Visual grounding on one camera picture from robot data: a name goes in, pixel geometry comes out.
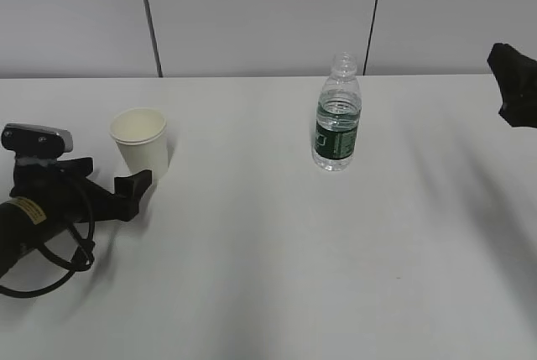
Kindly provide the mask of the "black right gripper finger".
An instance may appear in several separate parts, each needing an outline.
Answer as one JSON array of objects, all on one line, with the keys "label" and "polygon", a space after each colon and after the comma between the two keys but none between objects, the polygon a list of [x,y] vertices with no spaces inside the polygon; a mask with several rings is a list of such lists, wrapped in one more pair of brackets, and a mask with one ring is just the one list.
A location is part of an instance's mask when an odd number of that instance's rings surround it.
[{"label": "black right gripper finger", "polygon": [[513,128],[536,127],[536,60],[506,43],[495,43],[487,58],[498,83],[498,114]]}]

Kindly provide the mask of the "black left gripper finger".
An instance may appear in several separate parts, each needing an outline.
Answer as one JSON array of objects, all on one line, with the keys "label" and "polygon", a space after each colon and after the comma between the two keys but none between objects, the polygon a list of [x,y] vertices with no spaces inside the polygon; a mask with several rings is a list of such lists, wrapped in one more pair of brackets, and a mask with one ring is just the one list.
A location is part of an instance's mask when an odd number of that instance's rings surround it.
[{"label": "black left gripper finger", "polygon": [[140,201],[153,184],[151,170],[114,178],[114,219],[129,222],[139,214]]},{"label": "black left gripper finger", "polygon": [[84,157],[79,159],[60,160],[56,166],[70,175],[77,175],[87,178],[93,173],[93,158]]}]

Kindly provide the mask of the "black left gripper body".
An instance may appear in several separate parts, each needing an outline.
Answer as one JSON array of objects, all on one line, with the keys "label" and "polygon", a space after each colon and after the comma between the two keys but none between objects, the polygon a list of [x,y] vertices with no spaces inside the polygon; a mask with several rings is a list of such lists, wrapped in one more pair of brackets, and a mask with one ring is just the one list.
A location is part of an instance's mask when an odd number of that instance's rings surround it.
[{"label": "black left gripper body", "polygon": [[67,174],[57,161],[16,161],[11,197],[25,197],[53,217],[73,222],[112,221],[114,195],[88,177]]}]

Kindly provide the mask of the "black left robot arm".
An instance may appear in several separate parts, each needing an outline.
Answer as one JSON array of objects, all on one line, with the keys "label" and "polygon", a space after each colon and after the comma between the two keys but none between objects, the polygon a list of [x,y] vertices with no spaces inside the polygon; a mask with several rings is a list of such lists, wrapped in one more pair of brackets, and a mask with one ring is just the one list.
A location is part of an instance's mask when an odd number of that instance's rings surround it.
[{"label": "black left robot arm", "polygon": [[[34,250],[65,270],[84,272],[94,261],[96,223],[129,222],[138,215],[151,170],[116,177],[113,192],[89,180],[92,171],[91,158],[15,165],[10,199],[1,204],[1,274]],[[70,261],[46,246],[64,231],[77,244]]]}]

